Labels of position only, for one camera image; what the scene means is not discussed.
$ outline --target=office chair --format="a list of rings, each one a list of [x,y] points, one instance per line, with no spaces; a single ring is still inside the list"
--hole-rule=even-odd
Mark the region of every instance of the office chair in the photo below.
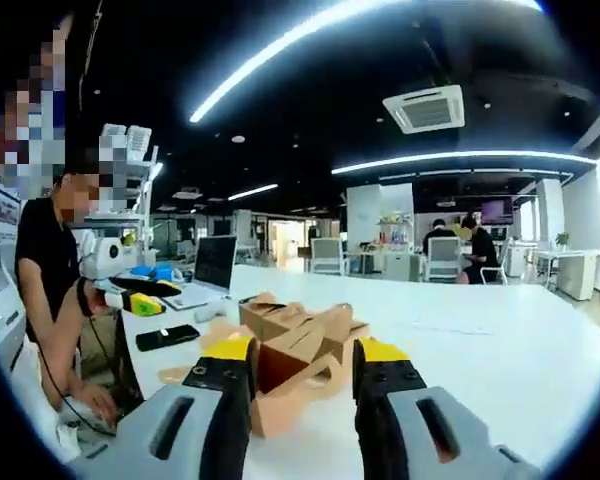
[[[507,261],[507,252],[509,251],[510,243],[511,243],[511,237],[508,237],[504,241],[502,248],[500,248],[500,255],[498,255],[498,264],[500,264],[499,267],[481,267],[480,268],[480,278],[482,278],[483,284],[485,284],[485,285],[488,284],[487,280],[484,278],[484,272],[497,272],[497,273],[500,273],[500,277],[502,278],[502,284],[509,285],[509,281],[507,280],[507,275],[504,272],[504,264]]]
[[[310,272],[342,276],[349,273],[349,259],[344,258],[339,238],[311,239]]]
[[[429,250],[424,270],[425,282],[432,279],[455,280],[460,270],[460,238],[429,238]]]

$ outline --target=laptop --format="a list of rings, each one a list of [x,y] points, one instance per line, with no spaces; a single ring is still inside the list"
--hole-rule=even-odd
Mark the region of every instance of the laptop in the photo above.
[[[231,274],[236,258],[235,235],[219,235],[198,240],[193,280],[183,292],[161,300],[174,310],[186,310],[229,296]]]

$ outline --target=black ceiling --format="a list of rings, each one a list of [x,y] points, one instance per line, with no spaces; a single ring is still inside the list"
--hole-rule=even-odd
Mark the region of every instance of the black ceiling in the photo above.
[[[330,3],[247,6],[235,0],[202,8],[163,0],[143,8],[128,0],[104,2],[83,84],[87,130],[95,138],[104,123],[153,129],[152,143],[165,163],[153,189],[154,210],[168,203],[188,211],[195,203],[210,205],[208,211],[289,213],[317,206],[335,212],[346,187],[405,172],[476,165],[586,171],[568,161],[500,157],[331,175],[342,165],[420,153],[506,149],[600,156],[600,136],[574,150],[600,116],[585,69],[545,15],[502,0],[397,3],[326,27],[270,59],[199,123],[189,123],[242,63]],[[462,86],[463,128],[404,135],[382,105],[386,97],[446,84]],[[233,143],[235,135],[246,141]],[[531,175],[489,178],[461,183],[482,183],[497,193],[522,188]],[[270,183],[280,187],[236,202],[207,202]],[[416,196],[423,190],[458,194],[440,176],[426,184]],[[204,196],[173,200],[183,186],[198,187]]]

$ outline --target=bracelet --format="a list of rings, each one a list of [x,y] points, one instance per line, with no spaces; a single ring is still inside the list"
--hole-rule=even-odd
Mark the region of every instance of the bracelet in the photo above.
[[[87,295],[84,293],[84,284],[87,279],[85,277],[80,277],[78,279],[78,283],[76,285],[76,293],[78,295],[78,305],[80,305],[80,310],[82,314],[87,317],[93,317],[93,312],[89,308],[89,302],[87,301]]]

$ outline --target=black phone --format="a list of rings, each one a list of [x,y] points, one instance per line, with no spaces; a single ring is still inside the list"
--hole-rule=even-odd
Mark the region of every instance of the black phone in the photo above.
[[[141,352],[148,352],[162,347],[170,347],[184,342],[190,342],[200,336],[191,325],[178,325],[153,332],[136,335],[136,345]]]

